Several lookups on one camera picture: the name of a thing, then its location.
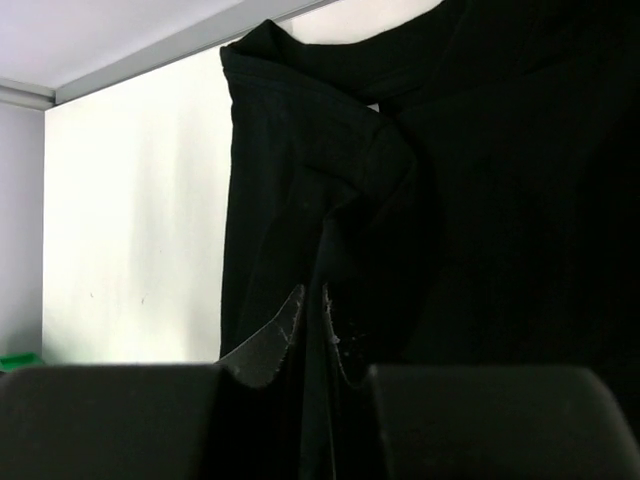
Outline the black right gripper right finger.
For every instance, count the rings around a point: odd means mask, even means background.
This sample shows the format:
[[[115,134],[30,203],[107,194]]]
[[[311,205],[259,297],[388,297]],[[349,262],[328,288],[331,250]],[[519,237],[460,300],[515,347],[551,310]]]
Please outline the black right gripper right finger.
[[[336,382],[360,389],[369,367],[369,332],[353,305],[333,286],[322,286],[322,322],[329,368]]]

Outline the black t shirt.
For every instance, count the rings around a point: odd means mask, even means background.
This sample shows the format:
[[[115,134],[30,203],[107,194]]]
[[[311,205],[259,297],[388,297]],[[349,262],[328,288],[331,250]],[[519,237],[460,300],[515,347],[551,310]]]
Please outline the black t shirt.
[[[265,21],[232,100],[221,349],[307,298],[300,475],[329,474],[322,286],[368,362],[574,364],[639,424],[639,5],[444,1],[369,39]]]

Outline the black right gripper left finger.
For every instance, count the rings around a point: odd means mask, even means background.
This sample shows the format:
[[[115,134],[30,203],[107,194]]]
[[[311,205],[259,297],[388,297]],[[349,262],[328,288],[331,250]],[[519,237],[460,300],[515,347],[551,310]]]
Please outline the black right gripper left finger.
[[[306,290],[297,285],[274,317],[217,361],[234,380],[251,388],[271,385],[294,354],[304,325]]]

